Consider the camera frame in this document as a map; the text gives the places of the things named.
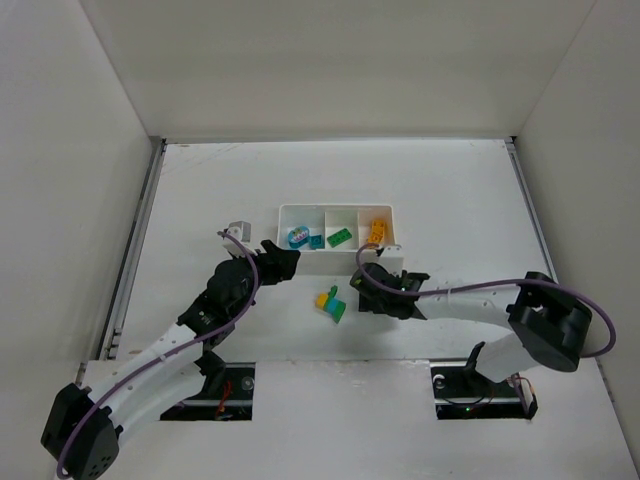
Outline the blue curved lego brick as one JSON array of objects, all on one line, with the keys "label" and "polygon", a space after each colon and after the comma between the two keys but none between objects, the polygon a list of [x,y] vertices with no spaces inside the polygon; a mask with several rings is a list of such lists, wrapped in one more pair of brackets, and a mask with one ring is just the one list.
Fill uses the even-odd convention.
[{"label": "blue curved lego brick", "polygon": [[309,242],[310,230],[307,226],[292,228],[287,234],[287,243],[291,249],[300,249]]}]

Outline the blue long lego brick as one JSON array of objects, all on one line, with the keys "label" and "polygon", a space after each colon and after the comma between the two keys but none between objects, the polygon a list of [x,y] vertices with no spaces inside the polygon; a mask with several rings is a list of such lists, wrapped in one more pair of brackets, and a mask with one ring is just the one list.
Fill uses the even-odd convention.
[{"label": "blue long lego brick", "polygon": [[312,235],[309,237],[309,245],[312,250],[323,249],[324,239],[322,235]]}]

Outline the yellow rounded lego brick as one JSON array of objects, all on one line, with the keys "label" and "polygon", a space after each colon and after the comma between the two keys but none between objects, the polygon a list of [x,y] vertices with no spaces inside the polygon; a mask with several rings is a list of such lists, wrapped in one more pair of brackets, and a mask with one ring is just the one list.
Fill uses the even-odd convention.
[{"label": "yellow rounded lego brick", "polygon": [[386,222],[384,220],[376,219],[371,223],[371,234],[383,237],[386,233]]}]

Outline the green lego plate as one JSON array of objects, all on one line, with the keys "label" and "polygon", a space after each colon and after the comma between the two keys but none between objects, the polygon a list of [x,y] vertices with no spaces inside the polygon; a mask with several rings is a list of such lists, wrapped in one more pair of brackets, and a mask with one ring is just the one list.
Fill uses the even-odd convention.
[{"label": "green lego plate", "polygon": [[348,228],[342,228],[336,232],[327,236],[327,243],[331,248],[337,248],[349,242],[353,238],[352,233]]}]

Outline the long yellow lego brick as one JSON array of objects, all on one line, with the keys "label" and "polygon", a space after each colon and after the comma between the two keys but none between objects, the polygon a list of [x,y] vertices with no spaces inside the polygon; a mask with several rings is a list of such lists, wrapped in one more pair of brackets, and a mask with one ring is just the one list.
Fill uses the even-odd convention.
[{"label": "long yellow lego brick", "polygon": [[385,230],[378,226],[373,226],[368,236],[367,242],[373,244],[382,244],[384,242]]}]

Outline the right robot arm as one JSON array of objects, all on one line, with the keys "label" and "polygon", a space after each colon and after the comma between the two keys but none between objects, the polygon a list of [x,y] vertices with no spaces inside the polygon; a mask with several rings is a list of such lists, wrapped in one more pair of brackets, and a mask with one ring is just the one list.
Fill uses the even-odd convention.
[{"label": "right robot arm", "polygon": [[505,329],[502,338],[481,340],[467,367],[499,383],[521,371],[544,366],[572,373],[578,369],[592,313],[584,300],[550,277],[529,272],[514,285],[478,290],[439,285],[433,295],[419,289],[429,279],[423,273],[389,273],[378,263],[366,263],[350,279],[359,294],[360,309],[400,320],[460,320]]}]

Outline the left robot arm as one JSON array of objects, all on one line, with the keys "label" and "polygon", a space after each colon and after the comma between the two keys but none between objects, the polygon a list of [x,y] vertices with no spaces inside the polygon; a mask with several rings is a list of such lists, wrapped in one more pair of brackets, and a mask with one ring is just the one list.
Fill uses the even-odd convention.
[{"label": "left robot arm", "polygon": [[213,350],[254,305],[258,289],[294,277],[299,252],[270,240],[252,251],[223,236],[230,259],[158,340],[101,381],[70,383],[56,394],[41,444],[56,460],[58,478],[99,478],[138,429],[211,386],[225,368]]}]

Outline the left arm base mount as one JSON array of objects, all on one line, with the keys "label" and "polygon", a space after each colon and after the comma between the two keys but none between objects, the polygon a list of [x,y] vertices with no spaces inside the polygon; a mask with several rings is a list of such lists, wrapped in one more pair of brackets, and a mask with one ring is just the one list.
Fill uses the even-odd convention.
[{"label": "left arm base mount", "polygon": [[178,402],[160,416],[161,421],[251,421],[256,364],[225,362],[213,352],[196,364],[205,373],[202,389]]}]

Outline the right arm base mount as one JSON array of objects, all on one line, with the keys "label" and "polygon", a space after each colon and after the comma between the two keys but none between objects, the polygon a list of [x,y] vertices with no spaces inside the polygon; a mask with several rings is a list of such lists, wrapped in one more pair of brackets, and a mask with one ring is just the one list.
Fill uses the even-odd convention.
[{"label": "right arm base mount", "polygon": [[519,374],[500,382],[476,371],[484,342],[469,357],[430,364],[434,407],[438,420],[522,419],[530,421],[538,412],[531,382]]}]

